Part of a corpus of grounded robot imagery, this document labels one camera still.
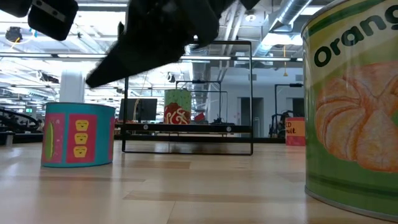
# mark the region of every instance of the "pink label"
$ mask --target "pink label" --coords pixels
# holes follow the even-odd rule
[[[109,160],[113,160],[114,118],[109,122]]]
[[[62,162],[65,114],[47,113],[45,115],[42,148],[43,162]]]
[[[71,114],[69,116],[67,163],[95,161],[97,116]]]

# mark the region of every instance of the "ceiling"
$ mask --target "ceiling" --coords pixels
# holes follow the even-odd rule
[[[111,3],[125,3],[126,1],[112,1]],[[332,0],[313,0],[311,5],[295,21],[291,32],[278,32],[264,35],[264,21],[269,14],[280,8],[281,0],[262,0],[253,9],[255,19],[247,21],[246,10],[238,3],[225,11],[220,19],[218,40],[249,40],[252,42],[253,55],[258,57],[301,57],[302,42],[299,31],[311,14]],[[67,40],[63,42],[52,40],[43,34],[30,30],[26,18],[16,18],[0,11],[0,54],[28,53],[28,54],[105,54],[117,39],[117,26],[124,23],[123,8],[107,11],[106,7],[98,4],[103,1],[78,1],[78,12],[74,25]],[[21,27],[23,39],[14,44],[5,38],[10,27]],[[210,45],[199,52],[191,54],[207,55],[238,55],[250,54],[247,46],[242,45]],[[95,67],[98,58],[74,60],[72,58],[15,58],[0,55],[0,106],[22,109],[27,106],[37,106],[40,113],[44,112],[44,104],[59,99],[59,82],[64,68],[79,69],[88,73]],[[187,61],[173,63],[130,78],[130,97],[152,96],[159,100],[159,117],[162,117],[164,90],[175,88],[175,83],[167,80],[168,75],[174,75],[176,80],[222,80],[223,84],[237,84],[248,80],[247,63],[219,62],[204,60],[201,62]],[[291,76],[284,77],[284,67]],[[296,75],[302,75],[302,64],[297,62],[258,62],[254,66],[257,84],[273,84],[280,82],[295,82]],[[110,83],[104,88],[86,89],[85,100],[88,103],[99,103],[118,107],[123,97],[120,90],[124,82]],[[189,90],[208,90],[208,85],[184,86]],[[204,109],[206,94],[196,93],[196,109]]]

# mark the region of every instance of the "metal rack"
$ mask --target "metal rack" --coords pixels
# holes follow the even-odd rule
[[[249,47],[249,52],[252,52],[252,45],[250,41],[224,41],[217,40],[212,44],[238,44],[247,45]],[[253,155],[253,110],[252,110],[252,99],[253,99],[253,82],[252,82],[252,56],[249,54],[247,57],[249,61],[249,76],[250,76],[250,126],[234,126],[234,125],[189,125],[189,124],[127,124],[127,116],[124,116],[123,123],[117,124],[117,128],[121,128],[121,135],[116,136],[118,140],[122,140],[122,152],[129,153],[150,153],[150,154],[201,154],[201,155],[230,155],[230,156],[251,156]],[[215,81],[220,85],[220,100],[221,100],[221,82]],[[124,84],[124,114],[127,114],[127,99],[128,99],[128,89],[129,89],[129,78],[125,79]],[[127,135],[127,131],[147,131],[147,132],[164,132],[169,133],[168,136],[130,136]],[[250,134],[248,138],[227,138],[227,137],[202,137],[202,136],[171,136],[171,133],[216,133],[216,134],[232,134],[232,133],[246,133]],[[126,141],[168,141],[168,142],[200,142],[200,143],[249,143],[250,151],[248,153],[196,153],[196,152],[142,152],[142,151],[128,151],[126,150]]]

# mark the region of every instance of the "white wall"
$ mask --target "white wall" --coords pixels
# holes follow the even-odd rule
[[[223,85],[223,91],[228,92],[228,108],[226,107],[226,97],[223,95],[223,104],[221,107],[221,117],[226,118],[226,112],[228,110],[229,123],[238,122],[238,98],[239,97],[250,97],[249,85]],[[211,102],[209,106],[208,121],[213,122],[217,118],[219,113],[219,94],[210,93],[208,102]],[[274,85],[257,85],[253,87],[253,97],[264,99],[264,135],[268,135],[269,125],[271,124],[271,116],[275,114],[275,99],[274,99]],[[303,98],[304,88],[291,88],[289,86],[279,86],[277,90],[277,109],[278,113],[285,110],[291,110],[293,107],[293,98]]]

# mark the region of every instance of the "orange fruit illustration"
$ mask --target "orange fruit illustration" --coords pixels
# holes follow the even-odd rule
[[[317,138],[335,157],[366,169],[398,172],[398,62],[351,67],[323,86]]]

